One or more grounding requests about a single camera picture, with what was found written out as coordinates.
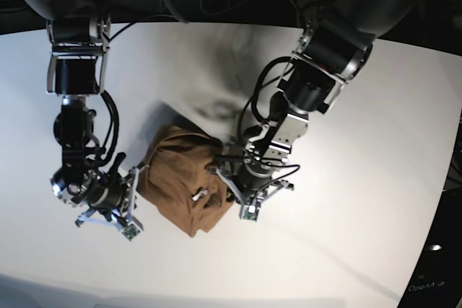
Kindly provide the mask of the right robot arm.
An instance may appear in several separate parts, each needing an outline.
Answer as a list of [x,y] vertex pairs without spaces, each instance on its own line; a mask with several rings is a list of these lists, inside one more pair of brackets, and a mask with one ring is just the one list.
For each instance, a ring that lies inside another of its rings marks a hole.
[[134,216],[140,169],[118,171],[126,155],[116,151],[120,118],[105,91],[110,14],[104,0],[24,0],[46,21],[51,44],[46,90],[61,98],[53,133],[61,167],[51,177],[53,194],[84,206],[75,224],[112,226],[127,240],[143,232]]

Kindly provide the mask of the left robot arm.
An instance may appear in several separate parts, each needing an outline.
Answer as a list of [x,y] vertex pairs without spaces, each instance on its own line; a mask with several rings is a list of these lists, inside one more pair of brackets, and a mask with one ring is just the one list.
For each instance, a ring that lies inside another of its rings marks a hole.
[[328,112],[341,90],[366,64],[374,41],[395,27],[418,0],[331,0],[303,29],[290,56],[268,63],[244,106],[255,124],[237,125],[238,155],[224,154],[216,173],[240,204],[240,218],[255,221],[262,205],[291,188],[286,175],[294,142],[309,115]]

